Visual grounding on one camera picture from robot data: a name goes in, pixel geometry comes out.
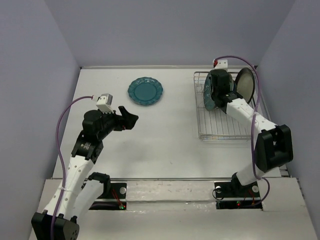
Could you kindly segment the cream plate with grey rim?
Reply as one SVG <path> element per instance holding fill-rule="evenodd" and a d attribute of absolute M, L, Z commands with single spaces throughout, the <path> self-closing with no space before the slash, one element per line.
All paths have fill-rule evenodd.
<path fill-rule="evenodd" d="M 255 93 L 255 76 L 248 67 L 242 68 L 235 78 L 236 92 L 249 104 Z"/>

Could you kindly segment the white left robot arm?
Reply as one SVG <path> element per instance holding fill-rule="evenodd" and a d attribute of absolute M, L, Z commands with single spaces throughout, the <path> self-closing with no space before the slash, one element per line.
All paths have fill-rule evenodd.
<path fill-rule="evenodd" d="M 36 212 L 31 225 L 38 240 L 75 240 L 77 223 L 98 198 L 110 194 L 111 180 L 105 173 L 91 169 L 103 150 L 103 139 L 113 131 L 131 130 L 139 117 L 119 106 L 113 110 L 90 110 L 84 114 L 82 131 L 64 168 L 62 181 L 42 212 Z"/>

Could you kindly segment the dark teal round plate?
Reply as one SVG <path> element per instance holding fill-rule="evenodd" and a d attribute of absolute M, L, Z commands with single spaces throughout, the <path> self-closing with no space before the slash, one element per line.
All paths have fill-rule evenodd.
<path fill-rule="evenodd" d="M 207 111 L 212 111 L 216 108 L 216 104 L 212 99 L 212 93 L 214 91 L 214 87 L 213 87 L 211 78 L 212 78 L 212 74 L 211 72 L 209 72 L 206 76 L 204 87 L 203 87 L 203 103 Z"/>

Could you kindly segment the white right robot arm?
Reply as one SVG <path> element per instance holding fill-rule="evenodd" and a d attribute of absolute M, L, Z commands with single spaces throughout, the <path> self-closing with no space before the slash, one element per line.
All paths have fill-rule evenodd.
<path fill-rule="evenodd" d="M 213 69 L 208 74 L 210 96 L 226 115 L 236 119 L 251 133 L 252 163 L 233 174 L 222 192 L 242 196 L 249 185 L 269 171 L 291 162 L 294 158 L 291 129 L 277 125 L 255 111 L 246 100 L 230 87 L 231 76 L 224 69 Z"/>

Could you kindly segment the teal scalloped plate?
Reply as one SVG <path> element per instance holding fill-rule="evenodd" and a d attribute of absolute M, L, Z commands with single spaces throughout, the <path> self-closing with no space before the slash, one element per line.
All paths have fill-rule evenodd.
<path fill-rule="evenodd" d="M 140 77 L 131 82 L 127 89 L 129 98 L 136 104 L 151 106 L 162 97 L 162 84 L 152 77 Z"/>

